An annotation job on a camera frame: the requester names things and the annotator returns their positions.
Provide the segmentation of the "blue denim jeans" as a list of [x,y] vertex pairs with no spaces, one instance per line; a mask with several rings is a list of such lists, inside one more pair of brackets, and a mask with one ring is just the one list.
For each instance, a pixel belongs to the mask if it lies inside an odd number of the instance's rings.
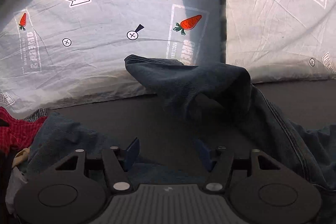
[[52,113],[14,199],[21,223],[335,223],[335,125],[288,120],[241,67],[136,55],[125,67],[166,112],[203,131],[192,147],[200,139],[234,153],[228,189],[205,192],[208,172],[189,176],[139,154],[127,172],[133,191],[111,192],[101,153],[126,148]]

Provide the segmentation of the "checkered dark shirt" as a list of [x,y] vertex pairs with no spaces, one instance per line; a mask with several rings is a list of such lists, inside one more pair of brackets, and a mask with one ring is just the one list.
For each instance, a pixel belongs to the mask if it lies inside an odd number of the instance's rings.
[[39,108],[35,110],[33,113],[31,113],[30,115],[26,116],[23,120],[27,122],[35,122],[39,118],[43,118],[47,116],[48,116],[47,109]]

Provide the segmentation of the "beige small cloth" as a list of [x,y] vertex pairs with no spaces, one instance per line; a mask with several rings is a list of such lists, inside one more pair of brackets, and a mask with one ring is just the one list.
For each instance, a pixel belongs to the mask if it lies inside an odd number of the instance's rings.
[[27,161],[27,159],[29,158],[29,154],[30,154],[30,147],[24,148],[20,152],[18,152],[13,159],[11,168],[13,169],[14,167]]

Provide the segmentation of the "grey cloth garment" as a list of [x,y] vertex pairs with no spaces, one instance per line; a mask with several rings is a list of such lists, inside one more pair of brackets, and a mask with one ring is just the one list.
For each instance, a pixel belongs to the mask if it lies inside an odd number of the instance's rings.
[[25,175],[15,166],[10,174],[9,183],[6,190],[5,204],[9,214],[14,214],[14,198],[18,190],[27,184]]

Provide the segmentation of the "red knitted garment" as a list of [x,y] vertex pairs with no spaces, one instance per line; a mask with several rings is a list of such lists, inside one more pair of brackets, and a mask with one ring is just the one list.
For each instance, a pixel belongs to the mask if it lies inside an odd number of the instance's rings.
[[11,150],[21,151],[29,147],[46,119],[46,116],[34,122],[15,119],[1,107],[1,153],[7,156]]

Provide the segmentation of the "white printed carrot curtain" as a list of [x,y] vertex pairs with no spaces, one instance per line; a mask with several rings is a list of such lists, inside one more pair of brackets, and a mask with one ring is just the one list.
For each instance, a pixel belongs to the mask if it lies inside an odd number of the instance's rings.
[[1,0],[1,106],[22,119],[145,94],[125,57],[335,77],[335,0]]

